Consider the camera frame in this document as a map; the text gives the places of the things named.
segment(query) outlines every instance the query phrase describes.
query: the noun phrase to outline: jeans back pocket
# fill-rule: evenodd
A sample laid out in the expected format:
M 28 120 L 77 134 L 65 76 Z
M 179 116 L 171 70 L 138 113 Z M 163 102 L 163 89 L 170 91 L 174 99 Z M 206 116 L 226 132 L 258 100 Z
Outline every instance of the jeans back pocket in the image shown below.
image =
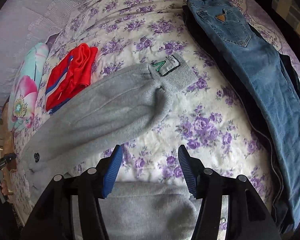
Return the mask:
M 223 8 L 223 13 L 216 7 L 208 7 L 198 11 L 197 15 L 205 20 L 218 36 L 229 43 L 246 47 L 251 35 L 244 28 L 238 17 L 231 9 Z

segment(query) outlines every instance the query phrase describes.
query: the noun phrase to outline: red clothing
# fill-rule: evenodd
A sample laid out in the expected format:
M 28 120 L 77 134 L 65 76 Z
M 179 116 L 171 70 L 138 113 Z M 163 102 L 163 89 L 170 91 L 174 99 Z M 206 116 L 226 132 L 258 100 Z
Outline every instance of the red clothing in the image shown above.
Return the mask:
M 82 43 L 51 71 L 46 90 L 46 110 L 67 102 L 90 85 L 91 66 L 98 48 Z

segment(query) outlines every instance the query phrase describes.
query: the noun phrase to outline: light blue fabric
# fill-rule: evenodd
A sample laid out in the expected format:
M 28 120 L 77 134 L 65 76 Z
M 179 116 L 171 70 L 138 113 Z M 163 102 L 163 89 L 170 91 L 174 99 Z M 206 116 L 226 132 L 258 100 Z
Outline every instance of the light blue fabric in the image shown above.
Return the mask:
M 300 100 L 279 54 L 251 31 L 241 12 L 228 1 L 187 0 L 187 5 L 261 109 L 296 228 L 300 222 Z
M 19 132 L 32 126 L 35 102 L 48 54 L 48 46 L 39 42 L 25 56 L 10 94 L 8 107 L 9 131 Z

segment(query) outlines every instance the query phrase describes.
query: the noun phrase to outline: person's hand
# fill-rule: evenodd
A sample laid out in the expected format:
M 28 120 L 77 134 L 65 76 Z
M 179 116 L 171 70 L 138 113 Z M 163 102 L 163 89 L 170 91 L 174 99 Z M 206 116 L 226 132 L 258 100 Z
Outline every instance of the person's hand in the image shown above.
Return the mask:
M 2 194 L 3 195 L 8 195 L 9 191 L 8 191 L 8 186 L 7 186 L 7 183 L 5 181 L 2 181 L 1 182 L 1 187 L 2 187 Z

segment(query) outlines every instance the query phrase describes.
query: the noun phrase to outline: blue jeans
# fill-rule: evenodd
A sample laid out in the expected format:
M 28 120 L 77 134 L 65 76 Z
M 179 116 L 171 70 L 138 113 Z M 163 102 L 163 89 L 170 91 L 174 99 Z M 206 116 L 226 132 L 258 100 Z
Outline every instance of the blue jeans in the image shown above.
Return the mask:
M 241 12 L 228 1 L 187 0 L 187 5 L 266 121 L 271 164 L 280 184 L 274 202 L 282 197 L 284 186 L 296 228 L 300 222 L 300 99 L 279 53 L 250 29 Z

